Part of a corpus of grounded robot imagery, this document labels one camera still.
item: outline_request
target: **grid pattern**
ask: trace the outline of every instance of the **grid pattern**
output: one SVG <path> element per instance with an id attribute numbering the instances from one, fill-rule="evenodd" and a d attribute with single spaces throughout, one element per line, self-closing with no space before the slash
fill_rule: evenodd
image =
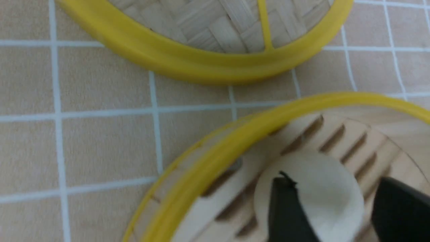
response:
<path id="1" fill-rule="evenodd" d="M 30 53 L 16 54 L 15 62 L 31 73 L 30 78 L 22 77 L 22 70 L 17 71 L 13 61 L 0 59 L 0 85 L 5 90 L 0 90 L 0 137 L 6 137 L 0 142 L 2 147 L 11 144 L 11 150 L 0 148 L 1 170 L 12 173 L 12 182 L 6 180 L 5 188 L 0 189 L 4 241 L 25 241 L 32 231 L 37 231 L 32 241 L 118 241 L 148 184 L 191 143 L 231 120 L 302 96 L 337 90 L 375 91 L 428 106 L 430 6 L 426 0 L 355 2 L 338 36 L 307 63 L 267 82 L 222 88 L 176 82 L 135 67 L 88 37 L 55 6 L 54 0 L 32 1 L 36 6 L 28 8 L 41 16 L 46 10 L 49 18 L 45 21 L 39 16 L 39 22 L 30 18 L 38 27 L 21 32 L 19 29 L 25 26 L 12 19 L 14 11 L 26 9 L 23 6 L 27 2 L 0 0 L 0 23 L 7 25 L 0 24 L 0 56 L 13 59 L 21 50 Z M 371 20 L 380 17 L 381 21 L 366 24 L 362 18 L 366 12 L 375 15 Z M 32 56 L 37 61 L 26 64 Z M 18 79 L 32 82 L 19 86 Z M 19 95 L 27 85 L 34 85 L 34 91 Z M 7 136 L 6 130 L 15 130 L 16 134 Z M 51 131 L 54 158 L 43 154 L 48 153 L 50 137 L 41 139 L 39 135 Z M 113 145 L 106 140 L 113 140 Z M 128 140 L 138 146 L 142 143 L 144 151 Z M 41 141 L 45 146 L 38 148 Z M 28 153 L 29 158 L 14 153 L 20 142 L 23 147 L 19 152 Z M 122 151 L 138 155 L 119 154 Z M 109 163 L 121 160 L 121 156 L 121 165 L 127 169 Z M 14 172 L 26 174 L 29 163 L 19 170 L 14 170 L 16 164 L 7 166 L 8 162 L 38 162 L 39 158 L 55 164 L 42 163 L 41 168 L 29 172 L 30 184 L 14 177 Z M 138 167 L 141 160 L 144 165 Z M 45 176 L 48 167 L 57 169 L 53 181 L 51 174 Z M 14 226 L 5 224 L 14 219 L 5 211 L 22 211 L 22 207 L 35 211 L 30 215 L 38 216 L 43 224 L 32 223 L 24 215 L 16 217 L 19 222 Z M 98 219 L 97 225 L 89 216 Z M 106 233 L 105 237 L 98 234 L 100 231 Z"/>

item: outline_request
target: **white dough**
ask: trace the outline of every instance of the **white dough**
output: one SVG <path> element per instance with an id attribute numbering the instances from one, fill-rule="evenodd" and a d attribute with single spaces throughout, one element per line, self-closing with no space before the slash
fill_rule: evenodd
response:
<path id="1" fill-rule="evenodd" d="M 279 171 L 297 182 L 299 200 L 321 242 L 353 241 L 364 215 L 360 187 L 340 161 L 315 151 L 282 156 L 260 176 L 255 188 L 254 209 L 259 227 L 265 233 L 268 233 L 272 181 L 280 177 Z"/>

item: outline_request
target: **yellow rim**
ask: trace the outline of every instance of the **yellow rim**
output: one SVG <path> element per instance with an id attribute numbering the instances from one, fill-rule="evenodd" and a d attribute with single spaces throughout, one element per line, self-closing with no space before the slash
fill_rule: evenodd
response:
<path id="1" fill-rule="evenodd" d="M 339 31 L 353 0 L 336 0 L 307 34 L 271 47 L 266 3 L 258 0 L 266 50 L 222 54 L 194 49 L 154 33 L 133 21 L 108 0 L 58 0 L 95 39 L 116 53 L 155 72 L 202 84 L 244 84 L 280 74 L 317 54 Z"/>
<path id="2" fill-rule="evenodd" d="M 430 111 L 414 104 L 372 93 L 329 93 L 304 98 L 263 112 L 238 127 L 224 140 L 214 145 L 181 177 L 157 211 L 146 234 L 140 241 L 168 242 L 195 199 L 252 144 L 290 120 L 311 112 L 347 105 L 375 105 L 410 114 L 430 124 Z M 169 167 L 170 172 L 181 161 Z M 167 174 L 158 180 L 158 184 Z M 148 200 L 152 193 L 145 197 Z"/>

